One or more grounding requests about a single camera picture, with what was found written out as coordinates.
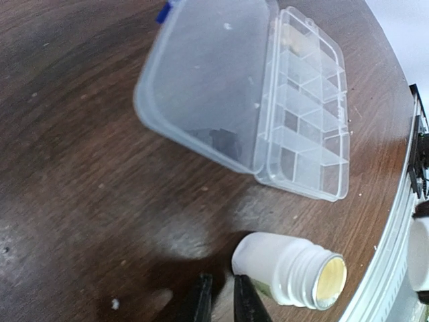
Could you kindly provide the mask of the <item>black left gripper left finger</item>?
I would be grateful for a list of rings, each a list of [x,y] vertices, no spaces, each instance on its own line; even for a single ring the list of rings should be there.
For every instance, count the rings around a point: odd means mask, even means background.
[[[192,322],[211,321],[212,275],[201,274],[186,296],[182,307],[182,320]]]

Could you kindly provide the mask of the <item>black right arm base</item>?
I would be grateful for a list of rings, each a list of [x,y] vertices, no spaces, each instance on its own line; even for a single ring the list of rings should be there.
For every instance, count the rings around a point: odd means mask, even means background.
[[[410,85],[417,114],[414,118],[408,174],[418,198],[428,198],[428,118],[417,84]]]

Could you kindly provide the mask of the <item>white pill bottle green label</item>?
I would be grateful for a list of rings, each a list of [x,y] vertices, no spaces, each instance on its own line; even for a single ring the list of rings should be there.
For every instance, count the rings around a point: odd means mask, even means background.
[[[347,280],[344,258],[299,237],[253,232],[233,252],[232,271],[249,277],[279,305],[324,311],[335,304]]]

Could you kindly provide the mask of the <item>clear plastic pill organizer box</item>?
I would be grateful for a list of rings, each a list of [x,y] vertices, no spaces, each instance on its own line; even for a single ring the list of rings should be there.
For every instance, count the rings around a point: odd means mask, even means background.
[[[339,45],[277,1],[167,1],[133,96],[141,122],[261,184],[330,202],[349,189]]]

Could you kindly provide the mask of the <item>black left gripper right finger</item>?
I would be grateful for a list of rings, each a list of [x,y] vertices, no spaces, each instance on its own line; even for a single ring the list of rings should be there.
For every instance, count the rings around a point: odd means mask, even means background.
[[[233,304],[234,322],[271,322],[269,313],[246,275],[235,275]]]

